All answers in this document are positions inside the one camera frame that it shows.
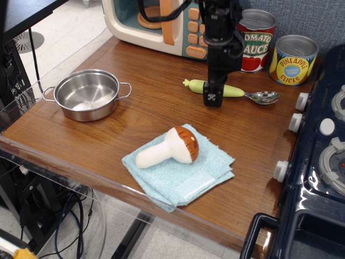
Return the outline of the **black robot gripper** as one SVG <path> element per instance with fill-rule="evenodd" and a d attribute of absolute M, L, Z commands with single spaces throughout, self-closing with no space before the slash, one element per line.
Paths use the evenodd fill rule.
<path fill-rule="evenodd" d="M 237 26 L 242 19 L 239 1 L 199 1 L 203 38 L 208 45 L 208 80 L 203 84 L 203 101 L 221 107 L 227 75 L 242 67 L 244 38 Z"/>

